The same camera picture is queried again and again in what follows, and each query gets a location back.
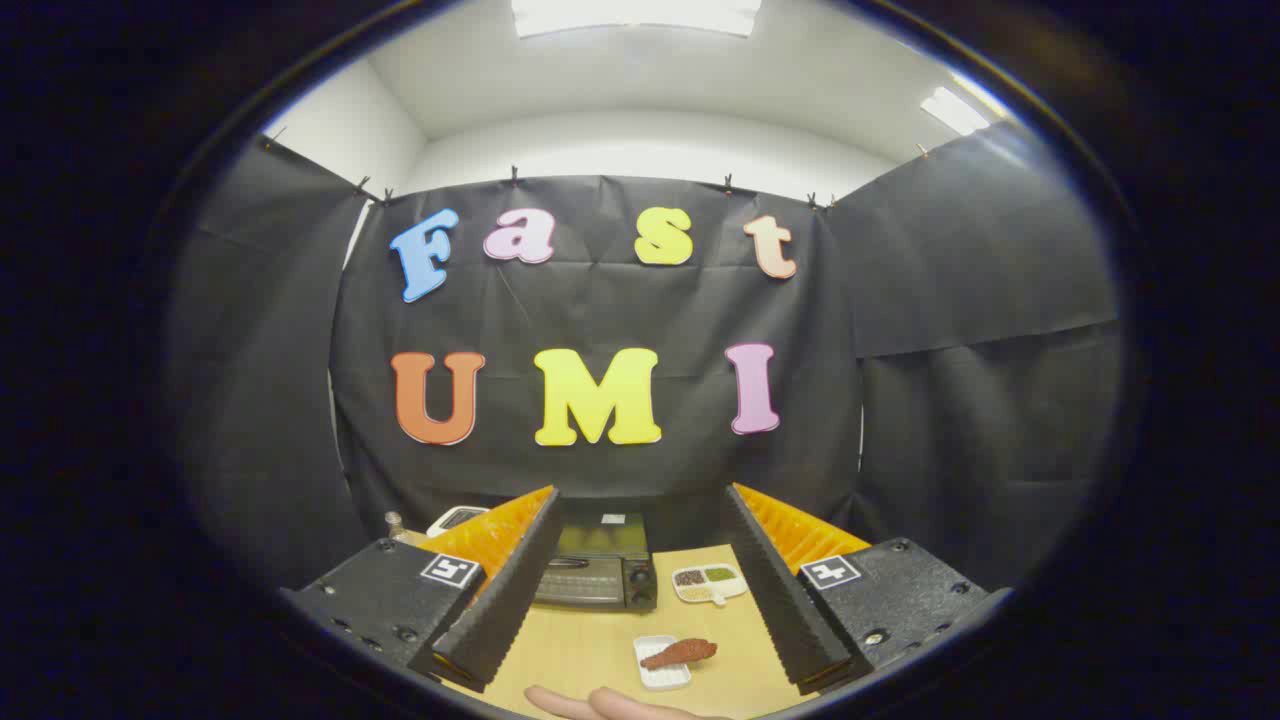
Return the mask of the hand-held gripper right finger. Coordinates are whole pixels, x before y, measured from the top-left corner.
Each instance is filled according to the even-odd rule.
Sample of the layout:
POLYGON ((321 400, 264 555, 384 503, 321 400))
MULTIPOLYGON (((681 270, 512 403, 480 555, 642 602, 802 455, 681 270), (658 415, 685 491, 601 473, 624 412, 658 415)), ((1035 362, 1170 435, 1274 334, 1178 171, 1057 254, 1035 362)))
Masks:
POLYGON ((804 694, 909 664, 1009 596, 913 539, 872 544, 739 483, 724 489, 722 532, 785 675, 804 694))

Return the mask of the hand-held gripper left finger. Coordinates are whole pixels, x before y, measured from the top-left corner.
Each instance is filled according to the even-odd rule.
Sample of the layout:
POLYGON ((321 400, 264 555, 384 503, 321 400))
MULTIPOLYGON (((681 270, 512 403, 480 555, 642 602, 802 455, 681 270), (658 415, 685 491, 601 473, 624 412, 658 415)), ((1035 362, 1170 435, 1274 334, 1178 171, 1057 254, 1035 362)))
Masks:
POLYGON ((381 664, 481 692, 503 664, 563 527, 545 486, 422 541, 380 538, 283 597, 381 664))

